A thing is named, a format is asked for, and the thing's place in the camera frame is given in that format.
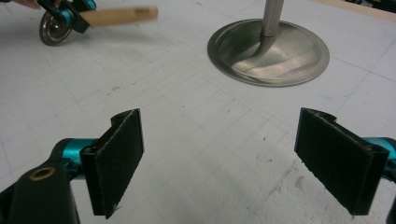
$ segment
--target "black rubber pad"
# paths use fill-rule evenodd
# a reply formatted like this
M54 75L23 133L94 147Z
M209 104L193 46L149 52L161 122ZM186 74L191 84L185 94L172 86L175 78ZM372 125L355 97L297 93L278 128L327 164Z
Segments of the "black rubber pad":
M335 121L330 114L302 108L295 151L351 215L367 215L389 152Z
M131 181L143 153L138 109L111 119L112 126L80 157L95 215L109 218Z

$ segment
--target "metal wheel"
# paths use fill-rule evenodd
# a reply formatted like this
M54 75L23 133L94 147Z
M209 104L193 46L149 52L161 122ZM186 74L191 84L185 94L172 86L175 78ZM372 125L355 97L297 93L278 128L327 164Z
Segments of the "metal wheel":
M40 39L48 46L57 46L64 41L72 31L70 24L61 24L48 12L44 13L40 22Z

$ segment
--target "circular metal disc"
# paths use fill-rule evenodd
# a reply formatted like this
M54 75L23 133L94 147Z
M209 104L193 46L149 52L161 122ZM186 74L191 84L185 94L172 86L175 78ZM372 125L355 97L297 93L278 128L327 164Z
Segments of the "circular metal disc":
M212 63L226 75L259 86L290 86L320 75L329 64L326 44L304 27L281 21L274 37L262 20L237 21L210 38Z
M70 24L62 24L56 21L48 12L44 13L40 22L40 39L48 46L56 46L62 43L72 31Z

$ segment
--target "white table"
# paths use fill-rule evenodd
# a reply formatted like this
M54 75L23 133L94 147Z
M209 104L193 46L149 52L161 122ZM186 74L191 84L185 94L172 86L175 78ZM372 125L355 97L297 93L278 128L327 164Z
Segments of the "white table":
M259 0L98 0L158 5L157 22L72 33L41 43L44 10L0 5L0 188L66 137L99 137L141 108L146 153L121 208L92 215L72 181L82 223L385 223L396 187L381 181L367 217L352 217L294 153L301 107L335 115L359 136L396 137L396 23L310 0L281 20L320 36L331 59L305 84L264 88L223 75L207 41L233 21L262 18Z

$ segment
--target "teal clamp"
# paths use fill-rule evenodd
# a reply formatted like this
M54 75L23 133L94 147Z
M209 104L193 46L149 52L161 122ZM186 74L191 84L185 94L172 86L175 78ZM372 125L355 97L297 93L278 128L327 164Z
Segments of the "teal clamp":
M66 20L66 25L70 25L73 22L73 16L70 13L69 10L67 9L61 9L59 12L64 16L64 19Z
M92 145L95 140L96 139L91 138L75 138L70 140L64 148L61 164L66 167L66 170L71 175L72 179L84 178L79 152L83 148Z
M96 4L92 0L87 0L87 4L90 6L92 10L96 9Z
M363 138L366 142L383 147L389 151L388 162L383 177L396 183L396 140L383 137Z

